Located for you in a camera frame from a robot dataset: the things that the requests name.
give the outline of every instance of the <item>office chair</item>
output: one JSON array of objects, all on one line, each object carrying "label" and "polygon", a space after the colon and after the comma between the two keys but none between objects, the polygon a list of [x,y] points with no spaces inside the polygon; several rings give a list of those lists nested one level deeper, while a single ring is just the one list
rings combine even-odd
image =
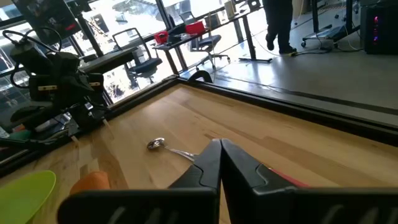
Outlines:
[{"label": "office chair", "polygon": [[[123,33],[126,33],[126,35],[128,35],[129,37],[132,38],[132,40],[128,41],[128,43],[126,45],[121,46],[121,42],[116,40],[116,36],[121,35]],[[140,46],[144,46],[144,49],[140,48],[141,50],[144,50],[147,52],[148,54],[148,59],[144,62],[141,62],[139,60],[139,56],[144,56],[144,53],[142,53],[142,55],[139,55],[138,57],[134,57],[134,63],[135,66],[131,65],[131,62],[129,62],[128,64],[124,65],[124,68],[126,69],[126,73],[128,77],[133,76],[134,78],[137,77],[142,77],[142,78],[149,78],[150,83],[152,84],[152,77],[153,74],[157,71],[157,66],[160,65],[163,61],[162,59],[159,58],[159,55],[156,52],[156,58],[152,58],[152,55],[149,52],[148,46],[145,43],[144,39],[142,38],[142,36],[140,35],[140,33],[138,32],[138,30],[136,28],[129,28],[126,30],[123,30],[121,32],[118,32],[114,35],[112,35],[112,38],[114,40],[114,42],[116,43],[116,45],[118,46],[119,50],[125,50],[125,49],[129,49],[132,47],[139,47]]]},{"label": "office chair", "polygon": [[[180,17],[186,25],[192,24],[197,21],[197,19],[193,16],[191,11],[184,12],[184,13],[180,14]],[[199,63],[196,64],[196,68],[198,71],[199,71],[198,66],[204,65],[207,60],[209,60],[211,62],[213,69],[216,70],[216,67],[213,62],[213,58],[226,57],[228,62],[231,62],[231,59],[228,55],[211,54],[211,51],[213,50],[214,47],[216,47],[217,43],[220,40],[221,40],[220,35],[209,34],[209,37],[206,37],[206,38],[199,37],[199,38],[196,38],[195,40],[191,41],[191,47],[190,47],[191,52],[206,52],[208,54],[207,57],[205,57]]]}]

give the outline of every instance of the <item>metal spoon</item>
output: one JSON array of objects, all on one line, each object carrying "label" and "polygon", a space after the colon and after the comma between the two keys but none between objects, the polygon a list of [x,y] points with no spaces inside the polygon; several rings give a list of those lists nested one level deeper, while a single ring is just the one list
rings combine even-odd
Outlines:
[{"label": "metal spoon", "polygon": [[168,149],[168,150],[170,150],[170,151],[172,151],[174,153],[177,153],[178,155],[183,156],[183,157],[191,160],[192,162],[194,162],[195,158],[198,156],[198,154],[192,154],[192,153],[189,153],[189,152],[183,152],[183,151],[175,150],[175,149],[172,149],[172,148],[168,147],[164,143],[164,138],[154,139],[154,140],[150,141],[148,143],[148,145],[147,145],[147,149],[149,149],[149,150],[154,150],[154,149],[157,149],[158,147],[164,147],[165,149]]}]

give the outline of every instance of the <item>desktop computer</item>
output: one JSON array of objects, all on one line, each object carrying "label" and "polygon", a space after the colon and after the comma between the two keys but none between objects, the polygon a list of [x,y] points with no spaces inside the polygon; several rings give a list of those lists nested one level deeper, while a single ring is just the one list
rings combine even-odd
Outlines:
[{"label": "desktop computer", "polygon": [[361,10],[361,44],[368,54],[398,54],[398,3],[370,4]]}]

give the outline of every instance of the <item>black pants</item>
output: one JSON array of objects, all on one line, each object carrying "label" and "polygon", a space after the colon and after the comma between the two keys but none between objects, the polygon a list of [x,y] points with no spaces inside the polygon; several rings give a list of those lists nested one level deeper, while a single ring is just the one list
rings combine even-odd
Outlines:
[{"label": "black pants", "polygon": [[273,41],[278,35],[279,48],[288,47],[290,26],[293,20],[292,0],[262,0],[268,23],[267,40]]}]

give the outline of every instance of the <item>person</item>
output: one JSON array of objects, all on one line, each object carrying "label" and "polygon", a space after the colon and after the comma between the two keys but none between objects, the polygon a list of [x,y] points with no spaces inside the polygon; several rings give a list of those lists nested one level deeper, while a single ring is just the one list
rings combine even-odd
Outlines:
[{"label": "person", "polygon": [[266,36],[267,48],[274,49],[274,40],[278,35],[280,54],[290,54],[297,49],[290,46],[290,26],[293,20],[292,0],[263,0],[266,11],[268,34]]}]

